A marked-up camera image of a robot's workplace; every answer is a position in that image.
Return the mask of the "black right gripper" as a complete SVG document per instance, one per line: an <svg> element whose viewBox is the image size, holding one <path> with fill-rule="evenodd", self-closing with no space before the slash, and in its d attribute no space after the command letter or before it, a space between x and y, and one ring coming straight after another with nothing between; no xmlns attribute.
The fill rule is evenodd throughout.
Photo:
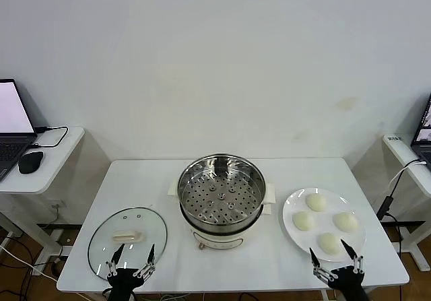
<svg viewBox="0 0 431 301"><path fill-rule="evenodd" d="M366 292L362 287L364 257L358 256L354 248L344 239L341 239L341 243L352 260L352 265L329 271L321 267L314 251L309 248L313 275L323 283L327 283L330 288L340 291L347 301L363 301L366 299Z"/></svg>

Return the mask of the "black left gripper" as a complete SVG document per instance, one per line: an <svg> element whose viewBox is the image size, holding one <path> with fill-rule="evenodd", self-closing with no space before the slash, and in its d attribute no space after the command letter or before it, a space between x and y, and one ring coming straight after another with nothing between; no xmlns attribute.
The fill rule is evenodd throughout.
<svg viewBox="0 0 431 301"><path fill-rule="evenodd" d="M152 244L147 263L140 269L118 269L125 244L114 252L110 261L106 261L108 267L108 282L111 286L108 301L129 301L135 288L144 284L145 276L151 275L155 270L155 244Z"/></svg>

